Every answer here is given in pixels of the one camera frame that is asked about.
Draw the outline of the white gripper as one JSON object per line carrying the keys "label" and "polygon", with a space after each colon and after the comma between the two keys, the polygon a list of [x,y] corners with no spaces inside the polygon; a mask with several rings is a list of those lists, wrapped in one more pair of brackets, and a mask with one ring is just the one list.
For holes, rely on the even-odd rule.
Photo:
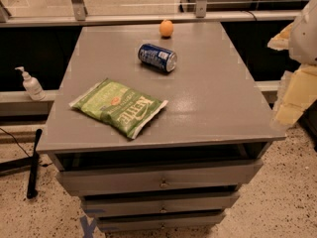
{"label": "white gripper", "polygon": [[272,123],[292,126],[317,100],[317,0],[310,0],[300,14],[267,46],[276,51],[289,49],[289,56],[302,64],[295,72],[286,71],[281,78]]}

